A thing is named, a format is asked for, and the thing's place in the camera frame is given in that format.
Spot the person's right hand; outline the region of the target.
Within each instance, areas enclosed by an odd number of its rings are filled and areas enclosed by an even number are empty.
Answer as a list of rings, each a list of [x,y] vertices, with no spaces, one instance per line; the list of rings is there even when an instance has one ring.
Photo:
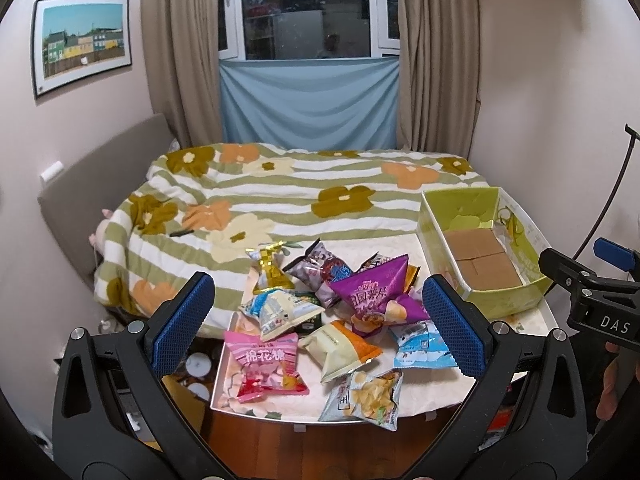
[[[620,374],[620,358],[618,357],[620,346],[607,342],[605,349],[615,354],[615,358],[608,364],[603,375],[603,391],[597,406],[597,416],[602,422],[607,422],[612,418],[615,414],[618,400],[620,400],[620,396],[616,392],[616,382]]]

